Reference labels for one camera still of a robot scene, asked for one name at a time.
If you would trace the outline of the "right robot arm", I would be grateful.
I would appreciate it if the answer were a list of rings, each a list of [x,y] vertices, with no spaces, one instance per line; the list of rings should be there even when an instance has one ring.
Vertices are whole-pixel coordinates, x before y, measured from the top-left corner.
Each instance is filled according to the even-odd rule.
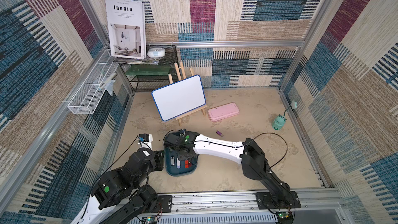
[[[236,162],[241,165],[245,177],[261,182],[268,190],[268,194],[261,197],[258,203],[274,208],[301,207],[296,192],[272,171],[256,139],[232,142],[209,138],[197,132],[173,130],[165,135],[163,145],[174,150],[179,160],[210,155]]]

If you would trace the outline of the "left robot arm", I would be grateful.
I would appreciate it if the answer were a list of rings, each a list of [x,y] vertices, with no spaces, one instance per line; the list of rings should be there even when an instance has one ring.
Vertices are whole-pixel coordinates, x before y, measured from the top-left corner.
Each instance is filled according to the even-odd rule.
[[[127,224],[143,213],[161,211],[149,174],[164,168],[164,151],[139,148],[124,166],[104,173],[74,224]]]

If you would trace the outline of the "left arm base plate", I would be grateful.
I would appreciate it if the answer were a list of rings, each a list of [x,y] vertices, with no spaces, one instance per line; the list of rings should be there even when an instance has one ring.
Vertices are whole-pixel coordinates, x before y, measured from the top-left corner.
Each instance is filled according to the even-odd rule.
[[[173,206],[173,196],[172,195],[160,195],[156,204],[149,210],[150,213],[163,214],[170,213]]]

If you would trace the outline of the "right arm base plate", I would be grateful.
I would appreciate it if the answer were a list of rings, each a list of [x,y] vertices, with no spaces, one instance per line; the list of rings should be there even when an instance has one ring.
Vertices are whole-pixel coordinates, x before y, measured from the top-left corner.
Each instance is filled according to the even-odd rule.
[[[272,196],[269,192],[257,192],[255,194],[259,209],[295,209],[301,208],[301,203],[295,191],[287,193],[286,199],[281,200]]]

